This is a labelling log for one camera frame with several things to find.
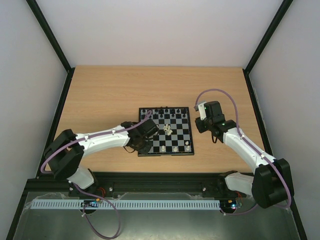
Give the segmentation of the black silver chess board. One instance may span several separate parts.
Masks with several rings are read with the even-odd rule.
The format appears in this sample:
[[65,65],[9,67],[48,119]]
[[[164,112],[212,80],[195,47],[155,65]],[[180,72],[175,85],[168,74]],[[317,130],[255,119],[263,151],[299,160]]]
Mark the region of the black silver chess board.
[[[152,147],[146,157],[155,156],[193,156],[195,154],[190,120],[190,111],[187,106],[174,107],[141,107],[138,117],[143,120],[147,113],[151,111],[149,117],[158,127],[158,134],[153,137]],[[173,133],[166,135],[163,127],[170,125]],[[186,151],[185,142],[189,141],[190,151]],[[161,152],[161,147],[165,146],[166,151]]]

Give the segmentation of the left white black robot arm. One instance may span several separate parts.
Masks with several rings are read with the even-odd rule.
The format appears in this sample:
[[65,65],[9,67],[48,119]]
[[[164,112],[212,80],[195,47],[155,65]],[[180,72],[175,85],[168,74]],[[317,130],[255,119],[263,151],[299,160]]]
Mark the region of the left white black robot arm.
[[140,154],[147,154],[152,139],[159,128],[152,119],[140,122],[125,121],[114,128],[93,132],[74,133],[71,129],[62,131],[44,151],[43,174],[53,174],[60,180],[68,180],[82,190],[96,184],[93,173],[81,166],[84,157],[96,152],[117,147],[130,147]]

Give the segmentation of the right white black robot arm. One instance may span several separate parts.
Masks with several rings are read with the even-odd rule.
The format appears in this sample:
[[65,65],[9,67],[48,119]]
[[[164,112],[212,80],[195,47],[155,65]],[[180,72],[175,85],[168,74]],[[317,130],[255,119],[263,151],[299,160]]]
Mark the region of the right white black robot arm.
[[213,143],[221,142],[231,148],[249,166],[253,175],[235,170],[222,175],[218,191],[229,196],[234,191],[253,197],[262,208],[278,205],[283,201],[291,205],[293,182],[289,163],[276,159],[259,148],[233,120],[226,120],[218,101],[195,105],[199,117],[195,124],[200,133],[209,131]]

